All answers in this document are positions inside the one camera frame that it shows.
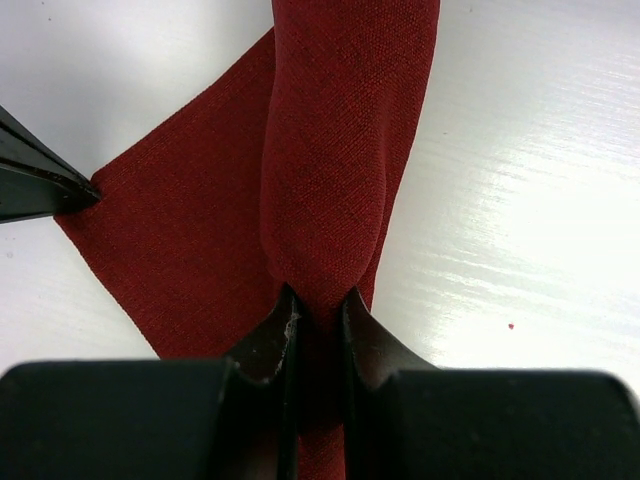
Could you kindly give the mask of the red cloth napkin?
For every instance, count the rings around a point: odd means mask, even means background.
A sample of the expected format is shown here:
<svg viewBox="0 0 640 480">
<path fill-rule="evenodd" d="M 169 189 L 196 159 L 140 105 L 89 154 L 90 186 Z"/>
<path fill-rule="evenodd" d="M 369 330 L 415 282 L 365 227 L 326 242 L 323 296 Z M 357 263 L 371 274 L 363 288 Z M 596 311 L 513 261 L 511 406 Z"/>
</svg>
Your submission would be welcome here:
<svg viewBox="0 0 640 480">
<path fill-rule="evenodd" d="M 57 217 L 163 358 L 217 356 L 290 286 L 308 312 L 299 475 L 345 475 L 337 314 L 373 297 L 432 66 L 436 1 L 276 1 L 212 86 Z"/>
</svg>

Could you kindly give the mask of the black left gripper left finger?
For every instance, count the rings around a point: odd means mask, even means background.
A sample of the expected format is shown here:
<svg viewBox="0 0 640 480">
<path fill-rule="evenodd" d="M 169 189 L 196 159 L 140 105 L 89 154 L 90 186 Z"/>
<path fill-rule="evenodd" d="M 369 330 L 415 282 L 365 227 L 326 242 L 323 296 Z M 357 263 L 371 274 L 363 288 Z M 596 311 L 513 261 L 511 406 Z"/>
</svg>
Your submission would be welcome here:
<svg viewBox="0 0 640 480">
<path fill-rule="evenodd" d="M 234 363 L 222 408 L 224 479 L 298 476 L 298 323 L 291 287 L 225 357 Z"/>
</svg>

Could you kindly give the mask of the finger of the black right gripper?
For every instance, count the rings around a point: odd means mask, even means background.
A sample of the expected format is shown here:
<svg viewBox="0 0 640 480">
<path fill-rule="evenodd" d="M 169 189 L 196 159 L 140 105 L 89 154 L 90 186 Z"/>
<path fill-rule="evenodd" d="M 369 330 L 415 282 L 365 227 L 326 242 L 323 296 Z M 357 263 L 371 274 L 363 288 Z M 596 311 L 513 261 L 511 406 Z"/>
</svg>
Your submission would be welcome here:
<svg viewBox="0 0 640 480">
<path fill-rule="evenodd" d="M 101 200 L 89 180 L 1 110 L 1 221 L 82 211 Z"/>
</svg>

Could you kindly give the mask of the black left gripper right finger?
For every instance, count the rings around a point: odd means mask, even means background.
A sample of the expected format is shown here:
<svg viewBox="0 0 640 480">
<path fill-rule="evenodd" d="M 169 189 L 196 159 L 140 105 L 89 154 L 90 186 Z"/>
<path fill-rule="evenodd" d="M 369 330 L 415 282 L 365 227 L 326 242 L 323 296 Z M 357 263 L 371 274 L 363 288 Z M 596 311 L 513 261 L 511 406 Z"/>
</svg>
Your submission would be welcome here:
<svg viewBox="0 0 640 480">
<path fill-rule="evenodd" d="M 435 366 L 411 351 L 376 320 L 356 288 L 341 306 L 344 450 L 348 479 L 400 479 L 413 463 L 400 399 L 408 375 Z"/>
</svg>

